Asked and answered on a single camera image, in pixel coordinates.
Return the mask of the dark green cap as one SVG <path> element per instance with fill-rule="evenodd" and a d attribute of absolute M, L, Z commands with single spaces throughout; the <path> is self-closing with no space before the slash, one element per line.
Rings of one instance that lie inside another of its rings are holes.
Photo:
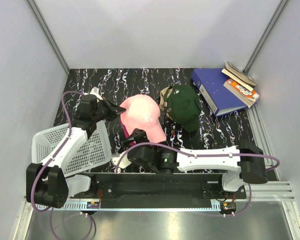
<path fill-rule="evenodd" d="M 200 125 L 202 106 L 195 90 L 186 84 L 176 84 L 172 87 L 167 99 L 167 117 L 181 124 L 185 131 L 194 132 Z"/>

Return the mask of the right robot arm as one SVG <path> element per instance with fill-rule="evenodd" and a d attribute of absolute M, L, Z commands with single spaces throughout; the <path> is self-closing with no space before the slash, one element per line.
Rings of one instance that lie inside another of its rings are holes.
<path fill-rule="evenodd" d="M 250 141 L 243 140 L 239 145 L 219 149 L 174 148 L 149 142 L 145 131 L 136 128 L 123 143 L 134 145 L 113 161 L 116 173 L 130 164 L 149 168 L 155 173 L 223 170 L 217 192 L 225 199 L 243 184 L 260 185 L 268 182 L 265 155 Z"/>

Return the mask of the red mesh cap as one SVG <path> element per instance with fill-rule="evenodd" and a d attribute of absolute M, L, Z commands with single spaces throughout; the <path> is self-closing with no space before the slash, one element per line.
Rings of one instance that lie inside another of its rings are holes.
<path fill-rule="evenodd" d="M 122 129 L 123 129 L 125 138 L 127 139 L 130 136 L 130 134 L 128 133 L 128 131 L 127 131 L 127 129 L 126 129 L 126 127 L 124 125 L 122 125 Z"/>

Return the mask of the pink cap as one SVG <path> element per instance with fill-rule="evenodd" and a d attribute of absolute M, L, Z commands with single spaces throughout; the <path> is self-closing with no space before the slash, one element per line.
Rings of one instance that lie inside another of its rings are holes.
<path fill-rule="evenodd" d="M 120 115 L 120 122 L 130 135 L 134 129 L 140 129 L 146 132 L 151 143 L 166 141 L 167 137 L 159 120 L 160 108 L 152 97 L 137 94 L 128 97 L 119 106 L 126 109 Z"/>

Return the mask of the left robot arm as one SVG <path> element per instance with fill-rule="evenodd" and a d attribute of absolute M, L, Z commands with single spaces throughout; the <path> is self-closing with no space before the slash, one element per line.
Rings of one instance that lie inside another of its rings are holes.
<path fill-rule="evenodd" d="M 26 199 L 35 211 L 38 205 L 60 209 L 69 197 L 82 193 L 93 198 L 98 186 L 81 168 L 66 177 L 68 164 L 79 149 L 88 142 L 101 121 L 113 121 L 126 112 L 104 97 L 83 95 L 74 119 L 60 143 L 39 163 L 31 163 L 26 169 Z"/>

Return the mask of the beige baseball cap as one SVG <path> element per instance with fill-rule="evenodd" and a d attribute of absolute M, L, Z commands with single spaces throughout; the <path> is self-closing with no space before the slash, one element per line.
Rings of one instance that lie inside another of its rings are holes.
<path fill-rule="evenodd" d="M 171 94 L 172 87 L 168 86 L 160 91 L 159 95 L 159 108 L 164 112 L 167 110 L 168 106 L 168 97 Z"/>

